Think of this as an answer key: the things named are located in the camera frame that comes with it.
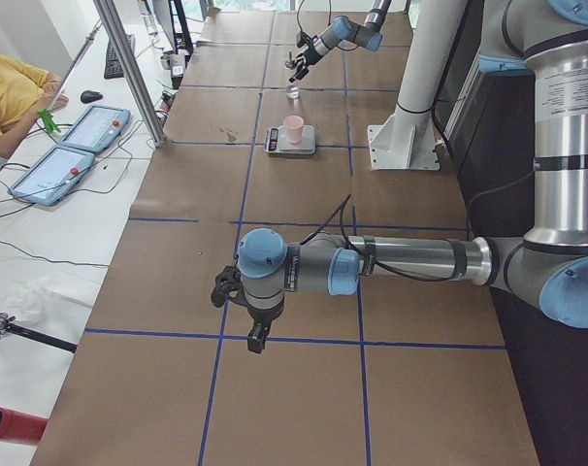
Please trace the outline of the glass sauce dispenser bottle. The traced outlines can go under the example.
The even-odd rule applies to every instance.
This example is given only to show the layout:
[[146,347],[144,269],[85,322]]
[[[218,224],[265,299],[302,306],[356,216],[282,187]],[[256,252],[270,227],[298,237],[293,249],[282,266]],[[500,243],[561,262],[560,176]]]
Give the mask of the glass sauce dispenser bottle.
[[[296,60],[294,59],[292,51],[288,53],[288,57],[285,60],[284,65],[291,72],[294,72],[297,69]],[[294,76],[291,76],[288,79],[288,86],[285,90],[285,93],[287,98],[290,100],[296,100],[299,98],[300,90],[299,87],[296,85],[296,79],[294,78]]]

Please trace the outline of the pink paper cup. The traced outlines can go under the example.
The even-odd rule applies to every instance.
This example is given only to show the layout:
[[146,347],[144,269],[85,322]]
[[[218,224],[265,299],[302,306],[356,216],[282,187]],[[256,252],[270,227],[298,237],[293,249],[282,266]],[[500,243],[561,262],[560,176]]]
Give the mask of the pink paper cup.
[[303,140],[304,119],[301,116],[291,115],[283,119],[282,126],[288,144],[297,145]]

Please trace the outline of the black keyboard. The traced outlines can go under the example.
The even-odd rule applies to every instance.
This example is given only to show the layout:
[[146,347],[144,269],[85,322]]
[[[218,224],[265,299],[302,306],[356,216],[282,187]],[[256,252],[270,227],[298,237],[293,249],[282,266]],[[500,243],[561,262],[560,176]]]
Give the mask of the black keyboard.
[[121,62],[116,54],[112,40],[109,40],[106,48],[103,78],[105,80],[110,80],[123,77],[124,71],[121,66]]

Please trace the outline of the upper teach pendant tablet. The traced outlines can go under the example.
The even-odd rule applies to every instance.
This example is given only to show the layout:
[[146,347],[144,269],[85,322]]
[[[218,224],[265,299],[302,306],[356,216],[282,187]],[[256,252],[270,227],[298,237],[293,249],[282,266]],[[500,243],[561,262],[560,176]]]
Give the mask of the upper teach pendant tablet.
[[127,109],[90,105],[59,144],[100,154],[121,134],[130,117],[131,113]]

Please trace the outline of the teach pendant tablet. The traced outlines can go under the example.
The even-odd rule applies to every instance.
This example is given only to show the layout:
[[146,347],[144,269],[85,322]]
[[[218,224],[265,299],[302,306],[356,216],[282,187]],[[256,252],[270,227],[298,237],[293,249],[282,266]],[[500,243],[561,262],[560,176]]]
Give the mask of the teach pendant tablet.
[[131,113],[127,109],[90,105],[59,144],[100,154],[121,134],[130,117]]
[[70,192],[94,161],[91,152],[57,145],[16,180],[8,192],[18,201],[51,206]]

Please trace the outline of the lower teach pendant tablet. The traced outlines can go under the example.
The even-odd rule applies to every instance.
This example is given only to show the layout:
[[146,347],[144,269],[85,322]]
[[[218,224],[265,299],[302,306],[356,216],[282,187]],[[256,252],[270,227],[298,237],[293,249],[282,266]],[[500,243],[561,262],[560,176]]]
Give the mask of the lower teach pendant tablet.
[[70,192],[94,161],[91,152],[57,145],[16,180],[8,192],[18,201],[51,206]]

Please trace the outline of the black computer mouse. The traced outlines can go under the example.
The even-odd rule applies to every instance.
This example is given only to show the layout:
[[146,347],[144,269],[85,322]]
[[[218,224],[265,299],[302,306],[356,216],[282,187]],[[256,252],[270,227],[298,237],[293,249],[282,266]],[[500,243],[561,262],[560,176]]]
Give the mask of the black computer mouse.
[[94,90],[85,90],[80,96],[80,100],[84,104],[99,101],[103,98],[103,94]]

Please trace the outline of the black tripod leg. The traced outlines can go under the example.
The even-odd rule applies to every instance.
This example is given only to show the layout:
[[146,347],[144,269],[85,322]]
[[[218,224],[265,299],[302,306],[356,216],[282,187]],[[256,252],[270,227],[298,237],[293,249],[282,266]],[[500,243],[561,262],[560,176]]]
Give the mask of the black tripod leg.
[[0,340],[6,334],[13,334],[44,345],[66,350],[71,353],[76,352],[78,347],[76,344],[20,326],[15,323],[15,320],[16,318],[14,316],[0,313]]

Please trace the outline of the green clamp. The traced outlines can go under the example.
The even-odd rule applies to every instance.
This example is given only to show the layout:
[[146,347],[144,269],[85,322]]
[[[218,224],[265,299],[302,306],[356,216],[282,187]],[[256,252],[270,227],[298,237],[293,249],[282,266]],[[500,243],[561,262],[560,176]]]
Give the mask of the green clamp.
[[52,113],[48,109],[41,109],[37,112],[39,119],[44,125],[44,130],[47,133],[60,133],[59,126],[54,122]]

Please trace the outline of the red cylinder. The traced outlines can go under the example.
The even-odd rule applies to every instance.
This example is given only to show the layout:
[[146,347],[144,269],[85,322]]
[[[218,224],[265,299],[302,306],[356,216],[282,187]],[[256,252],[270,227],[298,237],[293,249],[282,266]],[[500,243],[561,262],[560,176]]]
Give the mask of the red cylinder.
[[0,407],[0,441],[37,446],[46,430],[48,419]]

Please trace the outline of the person in yellow shirt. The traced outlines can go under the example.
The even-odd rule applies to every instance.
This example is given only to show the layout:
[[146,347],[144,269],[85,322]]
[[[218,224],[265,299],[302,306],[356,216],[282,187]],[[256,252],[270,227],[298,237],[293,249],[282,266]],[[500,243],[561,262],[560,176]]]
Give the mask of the person in yellow shirt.
[[67,106],[57,95],[61,80],[54,73],[0,54],[0,157],[10,158],[39,118]]

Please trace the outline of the white pedestal column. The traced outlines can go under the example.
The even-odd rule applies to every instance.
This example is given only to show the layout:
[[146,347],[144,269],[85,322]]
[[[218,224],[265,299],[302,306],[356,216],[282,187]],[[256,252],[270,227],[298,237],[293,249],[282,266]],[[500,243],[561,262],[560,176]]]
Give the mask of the white pedestal column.
[[466,0],[421,3],[395,111],[382,125],[368,127],[372,169],[440,168],[432,113],[466,7]]

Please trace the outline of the aluminium frame post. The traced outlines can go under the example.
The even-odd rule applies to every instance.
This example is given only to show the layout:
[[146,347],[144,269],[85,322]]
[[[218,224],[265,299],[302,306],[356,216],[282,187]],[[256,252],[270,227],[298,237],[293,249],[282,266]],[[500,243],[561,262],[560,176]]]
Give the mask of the aluminium frame post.
[[134,52],[126,39],[122,21],[112,0],[93,1],[99,18],[111,40],[119,58],[125,80],[139,109],[141,117],[147,126],[149,135],[157,148],[166,142],[162,124],[152,106],[145,80],[141,74]]

